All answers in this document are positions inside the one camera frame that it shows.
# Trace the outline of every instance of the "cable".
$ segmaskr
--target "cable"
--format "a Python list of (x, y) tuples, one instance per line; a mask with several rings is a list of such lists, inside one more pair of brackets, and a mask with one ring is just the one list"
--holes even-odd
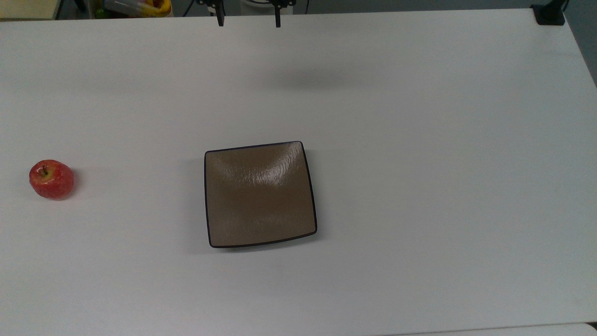
[(191, 0), (189, 6), (187, 7), (187, 10), (184, 11), (183, 17), (185, 17), (188, 13), (190, 8), (193, 6), (193, 4), (195, 3), (195, 0)]

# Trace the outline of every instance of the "square plate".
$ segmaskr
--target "square plate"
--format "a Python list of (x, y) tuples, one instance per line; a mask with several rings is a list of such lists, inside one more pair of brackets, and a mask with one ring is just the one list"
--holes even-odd
[(283, 242), (317, 232), (303, 143), (206, 152), (205, 211), (214, 248)]

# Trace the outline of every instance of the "yellow object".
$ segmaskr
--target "yellow object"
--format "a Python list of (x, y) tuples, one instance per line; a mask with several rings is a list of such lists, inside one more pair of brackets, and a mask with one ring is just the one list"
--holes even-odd
[(162, 3), (162, 6), (159, 8), (155, 8), (153, 6), (153, 2), (152, 0), (146, 0), (147, 3), (151, 3), (151, 7), (148, 8), (146, 6), (143, 6), (143, 8), (141, 9), (141, 16), (145, 16), (145, 17), (163, 17), (168, 15), (168, 13), (170, 13), (170, 11), (172, 10), (172, 6), (170, 4), (170, 0), (164, 0), (164, 2)]

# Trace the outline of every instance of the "white table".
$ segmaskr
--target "white table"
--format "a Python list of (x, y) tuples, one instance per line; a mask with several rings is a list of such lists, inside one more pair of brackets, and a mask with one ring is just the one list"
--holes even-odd
[[(531, 10), (0, 23), (10, 335), (597, 320), (597, 90)], [(319, 231), (208, 245), (203, 154), (302, 140)], [(78, 190), (37, 196), (53, 158)]]

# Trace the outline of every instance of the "red apple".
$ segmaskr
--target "red apple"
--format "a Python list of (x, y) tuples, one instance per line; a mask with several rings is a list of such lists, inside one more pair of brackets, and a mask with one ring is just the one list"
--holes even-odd
[(73, 189), (75, 174), (64, 163), (44, 160), (29, 172), (29, 183), (38, 195), (52, 200), (65, 198)]

